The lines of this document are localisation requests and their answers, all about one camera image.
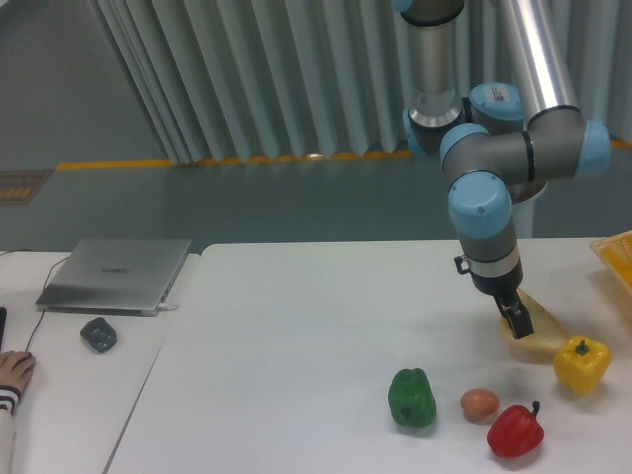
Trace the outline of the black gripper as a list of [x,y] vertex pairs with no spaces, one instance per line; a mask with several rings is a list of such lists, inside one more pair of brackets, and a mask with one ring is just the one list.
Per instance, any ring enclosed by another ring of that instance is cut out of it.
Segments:
[[523,276],[520,259],[507,256],[497,262],[481,263],[462,255],[455,257],[454,263],[460,275],[470,275],[479,291],[495,299],[515,339],[534,333],[529,312],[517,294]]

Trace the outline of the striped sleeve forearm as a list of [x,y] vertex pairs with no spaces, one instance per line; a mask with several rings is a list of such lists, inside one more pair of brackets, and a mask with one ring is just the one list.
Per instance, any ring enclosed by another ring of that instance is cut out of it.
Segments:
[[20,393],[8,386],[1,387],[1,473],[11,472],[16,424],[14,410],[19,404]]

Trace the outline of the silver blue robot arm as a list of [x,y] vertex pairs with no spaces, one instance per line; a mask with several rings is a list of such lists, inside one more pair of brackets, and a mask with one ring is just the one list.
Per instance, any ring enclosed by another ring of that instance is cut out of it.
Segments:
[[583,118],[545,1],[500,1],[515,84],[455,89],[451,35],[460,1],[397,1],[412,37],[417,76],[404,114],[409,144],[437,155],[448,215],[462,253],[458,271],[494,298],[513,336],[533,333],[518,295],[522,267],[513,206],[549,181],[602,171],[606,127]]

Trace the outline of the person's hand on mouse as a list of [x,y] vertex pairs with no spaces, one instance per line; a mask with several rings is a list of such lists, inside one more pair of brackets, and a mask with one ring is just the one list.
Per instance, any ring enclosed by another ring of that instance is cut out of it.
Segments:
[[37,359],[29,352],[8,351],[0,356],[0,383],[20,396],[32,380]]

